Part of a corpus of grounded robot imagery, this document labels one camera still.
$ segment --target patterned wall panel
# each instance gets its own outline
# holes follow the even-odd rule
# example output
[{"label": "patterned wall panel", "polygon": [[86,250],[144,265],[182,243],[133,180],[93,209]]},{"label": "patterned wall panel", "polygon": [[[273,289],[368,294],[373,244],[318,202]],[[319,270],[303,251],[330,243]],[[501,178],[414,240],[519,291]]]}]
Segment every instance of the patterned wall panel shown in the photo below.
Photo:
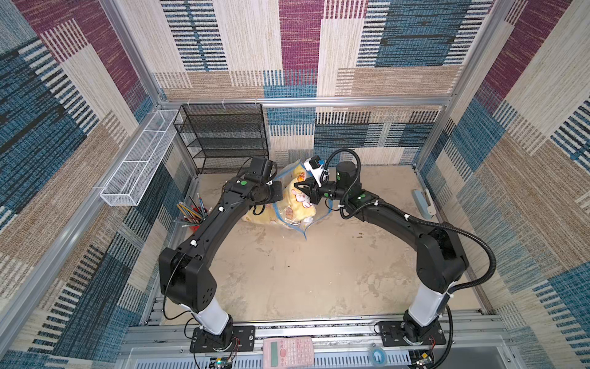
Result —
[{"label": "patterned wall panel", "polygon": [[493,1],[120,4],[163,95],[187,100],[446,94]]},{"label": "patterned wall panel", "polygon": [[[0,0],[0,86],[3,310],[152,102],[98,0]],[[102,209],[0,367],[113,361],[153,283],[153,249],[176,214],[169,204],[186,188],[189,171],[178,153],[168,157],[158,200]],[[130,212],[141,232],[127,225]]]},{"label": "patterned wall panel", "polygon": [[590,363],[589,12],[514,2],[421,170],[449,221],[494,249],[482,288],[530,368]]},{"label": "patterned wall panel", "polygon": [[3,309],[152,103],[98,1],[0,9]]},{"label": "patterned wall panel", "polygon": [[148,201],[100,210],[0,368],[113,366],[127,327],[140,323],[179,214],[175,204],[191,181],[174,161],[180,154],[171,146],[146,190]]},{"label": "patterned wall panel", "polygon": [[[312,154],[352,148],[363,165],[410,165],[434,125],[439,106],[265,108],[270,157],[280,166]],[[338,154],[331,165],[353,160]]]}]

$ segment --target wire shelf rack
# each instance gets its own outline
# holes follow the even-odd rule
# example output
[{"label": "wire shelf rack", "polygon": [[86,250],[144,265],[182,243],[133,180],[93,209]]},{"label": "wire shelf rack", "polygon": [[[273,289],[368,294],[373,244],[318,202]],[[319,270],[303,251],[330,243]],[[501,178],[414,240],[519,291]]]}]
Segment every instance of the wire shelf rack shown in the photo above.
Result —
[{"label": "wire shelf rack", "polygon": [[176,110],[160,110],[102,189],[100,197],[109,206],[137,206],[152,181],[182,116]]},{"label": "wire shelf rack", "polygon": [[174,127],[200,173],[233,173],[251,156],[268,158],[260,104],[189,104]]}]

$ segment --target white wire basket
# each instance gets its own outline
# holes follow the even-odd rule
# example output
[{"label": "white wire basket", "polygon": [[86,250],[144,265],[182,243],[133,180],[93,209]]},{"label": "white wire basket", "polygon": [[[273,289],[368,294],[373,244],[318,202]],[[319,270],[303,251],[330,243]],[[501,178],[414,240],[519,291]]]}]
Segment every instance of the white wire basket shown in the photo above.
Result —
[{"label": "white wire basket", "polygon": [[177,112],[160,110],[154,114],[100,193],[109,206],[139,205],[176,134],[174,123],[182,123]]}]

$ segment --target dirty floor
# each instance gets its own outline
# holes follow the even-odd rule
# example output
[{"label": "dirty floor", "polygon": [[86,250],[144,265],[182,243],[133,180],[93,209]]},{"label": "dirty floor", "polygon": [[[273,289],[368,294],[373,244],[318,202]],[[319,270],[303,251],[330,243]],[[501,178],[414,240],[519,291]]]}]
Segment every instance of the dirty floor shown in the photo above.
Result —
[{"label": "dirty floor", "polygon": [[[231,174],[201,176],[199,192],[213,206]],[[411,190],[420,184],[408,166],[366,166],[368,191],[418,216]],[[211,266],[217,299],[234,321],[402,313],[419,280],[416,254],[385,230],[332,212],[307,231],[239,221]],[[451,309],[478,309],[471,289],[455,293]],[[167,315],[182,309],[166,304]],[[164,324],[184,324],[185,314]]]}]

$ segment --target red wire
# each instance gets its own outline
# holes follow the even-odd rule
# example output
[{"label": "red wire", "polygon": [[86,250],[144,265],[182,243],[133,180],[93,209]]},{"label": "red wire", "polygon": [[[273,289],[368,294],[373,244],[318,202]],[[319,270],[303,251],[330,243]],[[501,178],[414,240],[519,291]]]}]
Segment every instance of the red wire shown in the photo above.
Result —
[{"label": "red wire", "polygon": [[235,347],[233,350],[231,350],[230,359],[232,359],[231,356],[234,354],[234,352],[235,352],[235,354],[234,354],[234,359],[235,359],[238,356],[238,349],[240,349],[240,339],[237,337],[234,337],[234,338],[235,338]]}]

